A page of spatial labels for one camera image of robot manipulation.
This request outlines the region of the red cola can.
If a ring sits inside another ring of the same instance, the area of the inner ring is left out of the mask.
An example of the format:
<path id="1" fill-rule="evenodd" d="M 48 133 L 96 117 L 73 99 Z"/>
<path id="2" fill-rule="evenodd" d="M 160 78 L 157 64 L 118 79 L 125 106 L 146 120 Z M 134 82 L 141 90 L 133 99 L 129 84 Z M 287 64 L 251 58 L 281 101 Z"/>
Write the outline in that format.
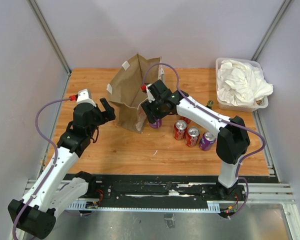
<path id="1" fill-rule="evenodd" d="M 200 130 L 192 126 L 190 127 L 185 134 L 185 145 L 188 147 L 194 147 L 200 138 Z"/>
<path id="2" fill-rule="evenodd" d="M 180 141 L 184 138 L 188 125 L 184 120 L 178 120 L 174 124 L 173 137 Z"/>
<path id="3" fill-rule="evenodd" d="M 191 123 L 191 120 L 190 120 L 189 118 L 184 117 L 184 116 L 181 116 L 181 117 L 180 117 L 180 120 L 185 121 L 187 124 L 190 124 L 190 123 Z"/>

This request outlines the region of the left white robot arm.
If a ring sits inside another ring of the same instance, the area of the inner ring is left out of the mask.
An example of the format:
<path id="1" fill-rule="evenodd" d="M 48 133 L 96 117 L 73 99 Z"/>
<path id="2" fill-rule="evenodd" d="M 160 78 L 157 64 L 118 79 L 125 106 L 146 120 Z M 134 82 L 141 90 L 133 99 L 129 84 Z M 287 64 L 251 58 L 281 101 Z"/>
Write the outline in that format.
<path id="1" fill-rule="evenodd" d="M 99 126 L 115 120 L 115 110 L 105 98 L 100 102 L 101 111 L 94 101 L 82 94 L 72 95 L 70 101 L 76 101 L 73 120 L 57 144 L 53 144 L 54 154 L 37 179 L 33 187 L 20 199 L 13 199 L 8 212 L 13 221 L 12 237 L 17 239 L 17 230 L 22 230 L 35 238 L 44 239 L 53 230 L 57 218 L 77 198 L 95 195 L 104 197 L 96 183 L 96 177 L 80 171 L 62 188 L 59 188 L 68 170 L 81 157 L 85 149 L 95 143 L 99 136 Z"/>

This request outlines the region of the purple soda can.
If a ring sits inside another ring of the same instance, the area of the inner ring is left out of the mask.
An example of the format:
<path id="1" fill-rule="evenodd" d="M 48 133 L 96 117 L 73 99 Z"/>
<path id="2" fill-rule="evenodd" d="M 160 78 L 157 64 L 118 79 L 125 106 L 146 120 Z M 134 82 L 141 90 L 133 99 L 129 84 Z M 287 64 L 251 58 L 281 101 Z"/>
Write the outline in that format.
<path id="1" fill-rule="evenodd" d="M 208 151 L 211 149 L 213 144 L 216 142 L 217 138 L 211 134 L 209 131 L 206 131 L 199 142 L 199 148 L 203 151 Z"/>
<path id="2" fill-rule="evenodd" d="M 149 123 L 149 126 L 153 129 L 158 129 L 162 126 L 162 119 L 157 119 L 155 123 Z"/>

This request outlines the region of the purple soda can front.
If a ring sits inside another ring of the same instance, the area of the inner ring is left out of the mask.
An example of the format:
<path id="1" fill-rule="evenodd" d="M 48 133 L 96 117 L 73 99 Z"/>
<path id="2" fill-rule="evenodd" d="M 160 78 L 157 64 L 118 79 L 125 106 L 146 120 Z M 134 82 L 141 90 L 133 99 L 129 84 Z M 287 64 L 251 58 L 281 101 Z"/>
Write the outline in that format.
<path id="1" fill-rule="evenodd" d="M 199 148 L 203 151 L 208 151 L 211 149 L 213 144 L 216 142 L 217 138 L 211 134 L 209 131 L 206 131 L 199 142 Z"/>

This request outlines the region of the dark glass bottle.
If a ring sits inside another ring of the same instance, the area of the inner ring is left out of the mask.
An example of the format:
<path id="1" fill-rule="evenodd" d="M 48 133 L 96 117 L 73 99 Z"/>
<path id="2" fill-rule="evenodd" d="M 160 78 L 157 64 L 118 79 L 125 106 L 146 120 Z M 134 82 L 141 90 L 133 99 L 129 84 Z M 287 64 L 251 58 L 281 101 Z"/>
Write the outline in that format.
<path id="1" fill-rule="evenodd" d="M 214 102 L 212 100 L 209 100 L 206 104 L 206 107 L 209 109 L 212 109 L 213 105 L 214 105 Z"/>

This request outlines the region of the burlap canvas bag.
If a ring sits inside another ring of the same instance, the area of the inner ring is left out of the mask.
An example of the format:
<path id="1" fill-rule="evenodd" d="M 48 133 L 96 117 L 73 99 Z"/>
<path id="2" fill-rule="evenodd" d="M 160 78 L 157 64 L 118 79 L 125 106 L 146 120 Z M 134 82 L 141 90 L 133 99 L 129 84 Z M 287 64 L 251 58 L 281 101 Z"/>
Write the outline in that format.
<path id="1" fill-rule="evenodd" d="M 157 80 L 163 81 L 165 75 L 163 67 L 154 65 L 161 61 L 160 56 L 146 59 L 137 53 L 123 62 L 120 70 L 108 83 L 106 87 L 107 98 L 118 107 L 118 126 L 138 134 L 143 132 L 147 123 L 147 116 L 141 103 L 148 98 L 141 89 L 143 77 L 148 68 L 151 68 L 146 74 L 145 83 L 152 84 Z"/>

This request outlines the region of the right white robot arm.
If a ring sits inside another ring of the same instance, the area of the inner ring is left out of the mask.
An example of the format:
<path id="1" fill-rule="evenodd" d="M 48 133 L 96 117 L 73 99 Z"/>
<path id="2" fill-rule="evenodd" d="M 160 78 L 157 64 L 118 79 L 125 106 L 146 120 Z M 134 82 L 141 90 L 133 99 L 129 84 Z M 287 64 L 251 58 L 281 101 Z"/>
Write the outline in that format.
<path id="1" fill-rule="evenodd" d="M 238 166 L 248 150 L 250 139 L 243 119 L 219 114 L 197 102 L 182 90 L 172 92 L 157 80 L 141 85 L 147 99 L 141 103 L 149 123 L 154 124 L 169 114 L 190 119 L 216 137 L 216 154 L 221 160 L 216 193 L 222 200 L 230 199 L 238 185 Z"/>

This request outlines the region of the red cola can back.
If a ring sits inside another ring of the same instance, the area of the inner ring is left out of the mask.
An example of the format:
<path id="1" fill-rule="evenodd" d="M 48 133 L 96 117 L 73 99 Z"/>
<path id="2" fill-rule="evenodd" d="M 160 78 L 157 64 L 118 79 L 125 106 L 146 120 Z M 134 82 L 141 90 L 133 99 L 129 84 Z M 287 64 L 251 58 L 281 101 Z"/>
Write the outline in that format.
<path id="1" fill-rule="evenodd" d="M 189 118 L 184 117 L 184 116 L 181 116 L 181 117 L 180 117 L 180 120 L 185 121 L 187 124 L 190 124 L 190 123 L 191 123 L 191 120 L 190 120 Z"/>

